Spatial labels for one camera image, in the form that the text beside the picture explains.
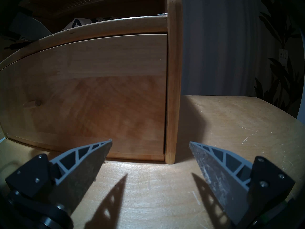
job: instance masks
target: wooden frame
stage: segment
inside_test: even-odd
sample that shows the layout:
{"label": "wooden frame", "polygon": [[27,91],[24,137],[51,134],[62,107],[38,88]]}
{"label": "wooden frame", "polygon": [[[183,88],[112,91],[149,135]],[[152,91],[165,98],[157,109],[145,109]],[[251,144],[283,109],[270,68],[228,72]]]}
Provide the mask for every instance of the wooden frame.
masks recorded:
{"label": "wooden frame", "polygon": [[176,156],[176,144],[179,122],[183,21],[182,1],[167,0],[167,111],[165,162],[173,164]]}

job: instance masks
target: curtain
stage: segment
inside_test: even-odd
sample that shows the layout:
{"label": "curtain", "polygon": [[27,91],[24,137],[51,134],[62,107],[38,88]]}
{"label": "curtain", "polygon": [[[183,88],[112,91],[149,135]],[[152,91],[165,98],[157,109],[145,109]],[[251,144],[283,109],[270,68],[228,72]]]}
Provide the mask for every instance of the curtain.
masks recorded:
{"label": "curtain", "polygon": [[260,0],[182,0],[182,95],[255,96],[271,82],[275,39],[258,16]]}

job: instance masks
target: table surface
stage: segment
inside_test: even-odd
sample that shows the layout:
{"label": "table surface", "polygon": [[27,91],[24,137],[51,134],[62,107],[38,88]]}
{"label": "table surface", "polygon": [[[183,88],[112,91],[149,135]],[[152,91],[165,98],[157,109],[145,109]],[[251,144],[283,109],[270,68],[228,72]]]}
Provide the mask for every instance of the table surface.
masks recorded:
{"label": "table surface", "polygon": [[[297,196],[305,177],[304,134],[301,122],[258,98],[182,96],[176,163],[106,160],[71,216],[74,228],[226,228],[229,219],[208,187],[198,190],[206,183],[189,141],[250,162],[266,157],[296,181],[288,200]],[[40,153],[49,159],[60,154],[8,139],[0,143],[3,193],[8,192],[4,178]]]}

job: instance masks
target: drawer front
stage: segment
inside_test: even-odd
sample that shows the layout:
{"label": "drawer front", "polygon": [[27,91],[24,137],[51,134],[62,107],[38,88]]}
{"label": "drawer front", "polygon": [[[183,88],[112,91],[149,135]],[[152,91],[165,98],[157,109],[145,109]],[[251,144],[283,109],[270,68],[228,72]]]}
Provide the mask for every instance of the drawer front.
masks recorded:
{"label": "drawer front", "polygon": [[[166,66],[166,34],[92,39],[35,53],[0,71],[3,131],[57,151],[111,138],[113,154],[163,155]],[[41,105],[23,107],[34,100]]]}

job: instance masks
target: wooden knob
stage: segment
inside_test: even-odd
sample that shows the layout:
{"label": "wooden knob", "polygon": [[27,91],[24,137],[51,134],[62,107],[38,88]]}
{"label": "wooden knob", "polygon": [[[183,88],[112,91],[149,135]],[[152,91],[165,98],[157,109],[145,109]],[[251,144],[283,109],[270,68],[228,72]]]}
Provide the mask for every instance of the wooden knob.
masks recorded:
{"label": "wooden knob", "polygon": [[35,100],[35,101],[28,102],[28,103],[24,103],[22,105],[22,107],[24,109],[31,109],[31,108],[39,107],[40,105],[41,105],[41,101]]}

